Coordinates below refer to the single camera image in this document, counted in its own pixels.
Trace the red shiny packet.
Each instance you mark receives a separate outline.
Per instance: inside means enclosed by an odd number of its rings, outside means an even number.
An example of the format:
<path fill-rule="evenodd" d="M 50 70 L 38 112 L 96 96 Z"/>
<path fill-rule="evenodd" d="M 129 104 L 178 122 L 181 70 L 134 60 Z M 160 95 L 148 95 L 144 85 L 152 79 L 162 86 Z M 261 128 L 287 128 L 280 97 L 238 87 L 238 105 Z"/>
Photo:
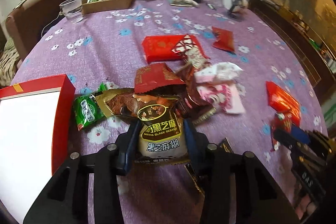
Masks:
<path fill-rule="evenodd" d="M 273 133 L 275 129 L 279 128 L 290 133 L 293 125 L 299 127 L 301 111 L 297 100 L 274 82 L 266 82 L 266 91 L 268 94 L 268 105 L 276 111 L 270 121 L 272 151 L 276 151 L 280 147 L 280 142 L 274 138 Z"/>

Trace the black sesame paste packet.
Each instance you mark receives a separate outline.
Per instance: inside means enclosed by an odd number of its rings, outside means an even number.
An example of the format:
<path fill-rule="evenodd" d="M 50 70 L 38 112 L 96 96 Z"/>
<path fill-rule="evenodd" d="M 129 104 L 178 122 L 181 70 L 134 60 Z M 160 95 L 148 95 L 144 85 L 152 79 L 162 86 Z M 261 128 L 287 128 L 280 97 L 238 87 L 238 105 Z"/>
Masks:
<path fill-rule="evenodd" d="M 138 111 L 143 123 L 139 133 L 135 162 L 161 164 L 177 162 L 187 156 L 183 119 L 173 109 L 161 104 L 146 105 Z"/>

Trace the dark brown candy packet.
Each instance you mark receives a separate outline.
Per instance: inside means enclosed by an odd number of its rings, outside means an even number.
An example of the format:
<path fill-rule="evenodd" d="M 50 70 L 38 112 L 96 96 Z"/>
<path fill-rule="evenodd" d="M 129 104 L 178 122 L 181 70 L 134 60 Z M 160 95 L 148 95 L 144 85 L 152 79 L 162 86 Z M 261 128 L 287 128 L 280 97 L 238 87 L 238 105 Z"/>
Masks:
<path fill-rule="evenodd" d="M 197 91 L 197 83 L 194 77 L 195 68 L 186 64 L 177 72 L 185 83 L 186 89 L 181 93 L 175 105 L 175 112 L 184 119 L 191 119 L 194 125 L 201 124 L 216 113 L 214 106 L 201 98 Z"/>

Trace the pink white wrapper lower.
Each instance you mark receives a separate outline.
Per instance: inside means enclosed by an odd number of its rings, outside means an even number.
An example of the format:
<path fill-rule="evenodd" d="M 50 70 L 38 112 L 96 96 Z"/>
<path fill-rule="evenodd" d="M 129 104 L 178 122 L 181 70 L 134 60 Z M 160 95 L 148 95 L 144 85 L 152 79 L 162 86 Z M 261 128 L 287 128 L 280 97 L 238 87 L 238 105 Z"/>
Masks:
<path fill-rule="evenodd" d="M 245 108 L 234 83 L 219 85 L 199 85 L 197 91 L 201 98 L 212 104 L 217 110 L 227 114 L 244 114 Z"/>

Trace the pink white wrapper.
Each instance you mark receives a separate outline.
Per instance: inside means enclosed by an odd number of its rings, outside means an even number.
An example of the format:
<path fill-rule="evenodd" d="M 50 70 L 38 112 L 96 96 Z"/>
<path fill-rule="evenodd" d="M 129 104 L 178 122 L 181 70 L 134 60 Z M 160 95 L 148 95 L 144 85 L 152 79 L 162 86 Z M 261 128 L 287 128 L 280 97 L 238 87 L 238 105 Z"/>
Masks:
<path fill-rule="evenodd" d="M 234 83 L 219 85 L 199 85 L 197 91 L 201 98 L 212 104 L 217 110 L 227 114 L 244 114 L 245 108 Z"/>
<path fill-rule="evenodd" d="M 194 73 L 195 81 L 199 84 L 209 83 L 223 83 L 226 81 L 232 81 L 236 79 L 242 73 L 238 65 L 231 62 L 221 62 L 210 65 L 205 69 Z"/>

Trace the red white storage box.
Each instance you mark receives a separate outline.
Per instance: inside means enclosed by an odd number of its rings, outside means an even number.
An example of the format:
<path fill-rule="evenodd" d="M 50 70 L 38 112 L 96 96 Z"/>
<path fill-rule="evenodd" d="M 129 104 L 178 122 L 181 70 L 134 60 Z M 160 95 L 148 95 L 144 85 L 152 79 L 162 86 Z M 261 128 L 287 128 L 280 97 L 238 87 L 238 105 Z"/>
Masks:
<path fill-rule="evenodd" d="M 18 223 L 68 156 L 74 95 L 67 75 L 1 89 L 1 202 Z"/>

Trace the green snack packet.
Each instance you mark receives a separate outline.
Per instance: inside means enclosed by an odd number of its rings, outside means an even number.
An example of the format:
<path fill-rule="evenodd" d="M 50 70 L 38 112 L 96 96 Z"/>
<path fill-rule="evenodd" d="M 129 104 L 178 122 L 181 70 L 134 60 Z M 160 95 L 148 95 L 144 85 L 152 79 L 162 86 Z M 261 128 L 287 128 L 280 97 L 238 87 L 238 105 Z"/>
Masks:
<path fill-rule="evenodd" d="M 73 102 L 73 111 L 78 131 L 95 124 L 104 118 L 102 110 L 98 106 L 96 96 L 106 90 L 106 84 L 101 83 L 94 92 L 85 92 Z"/>

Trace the pink white wrapper upper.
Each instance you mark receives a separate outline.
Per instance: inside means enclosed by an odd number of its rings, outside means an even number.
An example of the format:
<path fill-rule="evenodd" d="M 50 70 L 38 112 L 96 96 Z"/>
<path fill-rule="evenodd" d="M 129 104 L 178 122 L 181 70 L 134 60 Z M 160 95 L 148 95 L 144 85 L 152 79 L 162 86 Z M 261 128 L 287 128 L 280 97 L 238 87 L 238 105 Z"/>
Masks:
<path fill-rule="evenodd" d="M 232 81 L 236 79 L 242 73 L 238 65 L 231 62 L 221 62 L 210 65 L 205 69 L 194 73 L 195 81 L 199 84 L 209 83 L 223 83 L 226 81 Z"/>

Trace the gold brown snack packet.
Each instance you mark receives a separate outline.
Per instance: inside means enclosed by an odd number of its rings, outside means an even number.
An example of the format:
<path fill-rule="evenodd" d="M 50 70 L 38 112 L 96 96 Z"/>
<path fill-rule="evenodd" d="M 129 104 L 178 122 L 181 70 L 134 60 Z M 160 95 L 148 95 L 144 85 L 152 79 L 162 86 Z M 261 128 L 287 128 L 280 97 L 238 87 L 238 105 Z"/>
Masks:
<path fill-rule="evenodd" d="M 177 99 L 176 96 L 137 94 L 132 88 L 109 89 L 96 96 L 98 106 L 107 118 L 120 116 L 142 121 L 162 116 Z"/>

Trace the small red packet far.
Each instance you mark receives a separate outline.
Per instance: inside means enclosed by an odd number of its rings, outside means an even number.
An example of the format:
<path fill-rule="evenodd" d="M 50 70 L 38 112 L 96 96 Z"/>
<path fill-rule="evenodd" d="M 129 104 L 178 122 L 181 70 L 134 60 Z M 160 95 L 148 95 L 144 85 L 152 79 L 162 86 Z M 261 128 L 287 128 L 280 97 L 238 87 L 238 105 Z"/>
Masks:
<path fill-rule="evenodd" d="M 231 31 L 216 27 L 212 27 L 212 31 L 215 35 L 215 41 L 213 43 L 214 48 L 230 53 L 235 53 L 234 38 Z"/>

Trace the red white patterned candy packet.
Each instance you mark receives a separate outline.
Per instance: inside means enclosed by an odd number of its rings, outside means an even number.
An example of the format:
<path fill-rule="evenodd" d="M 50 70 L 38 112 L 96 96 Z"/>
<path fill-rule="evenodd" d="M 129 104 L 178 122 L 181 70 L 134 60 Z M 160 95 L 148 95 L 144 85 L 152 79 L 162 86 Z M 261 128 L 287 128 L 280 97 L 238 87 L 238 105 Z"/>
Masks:
<path fill-rule="evenodd" d="M 187 64 L 191 64 L 196 71 L 209 67 L 209 58 L 203 52 L 197 39 L 185 35 L 171 50 L 173 53 L 182 56 Z"/>

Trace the red gold open packet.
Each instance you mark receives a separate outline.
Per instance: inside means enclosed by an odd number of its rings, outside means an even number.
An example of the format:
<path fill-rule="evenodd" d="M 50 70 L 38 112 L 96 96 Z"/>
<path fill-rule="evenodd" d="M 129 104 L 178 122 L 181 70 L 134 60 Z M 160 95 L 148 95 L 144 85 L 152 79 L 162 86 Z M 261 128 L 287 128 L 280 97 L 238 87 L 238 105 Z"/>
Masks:
<path fill-rule="evenodd" d="M 135 93 L 147 93 L 165 87 L 181 87 L 186 83 L 166 63 L 150 64 L 137 69 L 134 79 Z"/>

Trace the dark wooden cabinet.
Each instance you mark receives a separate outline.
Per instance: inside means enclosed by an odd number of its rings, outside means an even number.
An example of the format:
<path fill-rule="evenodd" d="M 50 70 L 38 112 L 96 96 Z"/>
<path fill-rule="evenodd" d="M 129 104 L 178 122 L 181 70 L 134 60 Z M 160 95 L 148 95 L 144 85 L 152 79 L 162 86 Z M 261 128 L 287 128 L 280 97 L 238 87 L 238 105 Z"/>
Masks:
<path fill-rule="evenodd" d="M 335 0 L 248 0 L 294 52 L 320 104 L 335 97 Z"/>

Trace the large red flat packet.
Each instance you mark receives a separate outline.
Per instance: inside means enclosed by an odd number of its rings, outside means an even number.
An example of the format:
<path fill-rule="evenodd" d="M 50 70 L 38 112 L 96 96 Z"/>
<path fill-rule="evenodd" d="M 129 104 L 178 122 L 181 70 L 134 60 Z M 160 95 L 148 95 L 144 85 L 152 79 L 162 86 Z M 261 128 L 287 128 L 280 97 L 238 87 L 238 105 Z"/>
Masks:
<path fill-rule="evenodd" d="M 177 61 L 183 59 L 183 53 L 197 46 L 203 57 L 206 54 L 194 35 L 146 36 L 142 48 L 147 63 L 158 61 Z"/>

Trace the clear plastic cup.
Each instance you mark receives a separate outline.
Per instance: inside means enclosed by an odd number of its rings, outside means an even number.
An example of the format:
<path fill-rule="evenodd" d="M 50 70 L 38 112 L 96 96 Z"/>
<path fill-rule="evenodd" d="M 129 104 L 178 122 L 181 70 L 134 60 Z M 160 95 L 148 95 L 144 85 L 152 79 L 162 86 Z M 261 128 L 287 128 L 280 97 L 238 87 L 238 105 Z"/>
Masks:
<path fill-rule="evenodd" d="M 59 5 L 60 12 L 65 18 L 75 24 L 83 19 L 82 0 L 66 0 Z"/>

